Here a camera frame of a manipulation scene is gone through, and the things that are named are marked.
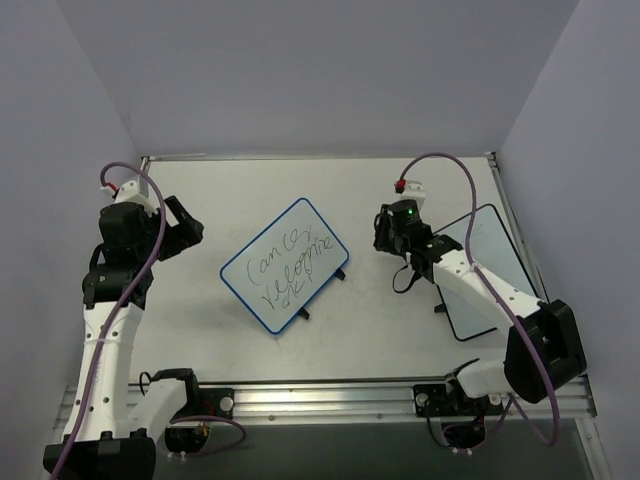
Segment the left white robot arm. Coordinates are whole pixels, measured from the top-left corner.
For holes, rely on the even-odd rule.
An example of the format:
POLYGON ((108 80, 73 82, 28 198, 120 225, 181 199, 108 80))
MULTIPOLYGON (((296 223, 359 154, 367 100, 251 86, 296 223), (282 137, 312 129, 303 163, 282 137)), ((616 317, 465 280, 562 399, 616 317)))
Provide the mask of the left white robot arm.
POLYGON ((149 399, 127 409, 131 357, 153 282, 152 265, 199 244, 204 227, 170 196, 115 202, 100 212, 101 243, 82 281, 84 347, 78 392, 61 440, 45 448, 53 479, 150 479, 156 442, 202 405, 190 368, 158 371, 149 399))

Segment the blue framed whiteboard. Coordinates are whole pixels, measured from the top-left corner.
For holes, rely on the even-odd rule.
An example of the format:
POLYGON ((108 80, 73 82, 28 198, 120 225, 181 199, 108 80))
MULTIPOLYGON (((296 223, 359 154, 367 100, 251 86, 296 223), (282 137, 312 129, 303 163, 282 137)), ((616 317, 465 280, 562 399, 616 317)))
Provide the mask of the blue framed whiteboard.
POLYGON ((220 269, 220 278, 262 327, 281 334, 332 280, 350 254, 307 198, 294 201, 220 269))

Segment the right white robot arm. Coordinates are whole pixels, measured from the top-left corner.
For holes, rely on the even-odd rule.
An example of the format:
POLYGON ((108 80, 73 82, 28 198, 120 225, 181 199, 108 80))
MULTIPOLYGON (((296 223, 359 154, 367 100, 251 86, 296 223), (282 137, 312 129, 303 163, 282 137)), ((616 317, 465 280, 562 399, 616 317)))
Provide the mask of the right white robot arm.
POLYGON ((502 358, 472 360, 453 372, 454 381, 443 390, 453 411, 467 412, 490 394, 514 394, 536 404, 585 372, 571 307, 528 294, 475 262, 459 242, 432 232, 415 200, 381 206, 374 218, 373 246, 406 260, 414 281, 425 279, 452 291, 506 338, 502 358))

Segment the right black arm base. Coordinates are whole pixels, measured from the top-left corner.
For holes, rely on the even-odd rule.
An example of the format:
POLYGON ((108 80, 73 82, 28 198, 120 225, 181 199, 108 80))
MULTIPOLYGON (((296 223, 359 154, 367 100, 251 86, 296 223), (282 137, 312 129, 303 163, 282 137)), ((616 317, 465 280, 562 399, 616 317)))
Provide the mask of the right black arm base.
POLYGON ((506 416, 499 394, 468 397, 454 373, 439 383, 415 384, 412 393, 415 414, 426 420, 431 439, 453 453, 470 455, 492 435, 487 419, 497 417, 498 427, 506 416))

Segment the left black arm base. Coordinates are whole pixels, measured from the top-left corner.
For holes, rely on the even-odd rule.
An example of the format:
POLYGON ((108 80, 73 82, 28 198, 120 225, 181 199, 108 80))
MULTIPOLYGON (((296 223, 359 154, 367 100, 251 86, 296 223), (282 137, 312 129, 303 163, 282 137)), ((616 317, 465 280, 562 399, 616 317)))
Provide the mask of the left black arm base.
MULTIPOLYGON (((187 402, 175 419, 188 416, 215 416, 225 419, 233 418, 235 390, 229 387, 201 387, 196 374, 191 368, 175 368, 159 370, 154 375, 142 371, 138 377, 139 389, 145 396, 154 381, 177 379, 186 387, 187 402)), ((200 454, 204 452, 209 439, 210 429, 206 422, 196 427, 177 427, 165 430, 165 446, 171 453, 200 454)))

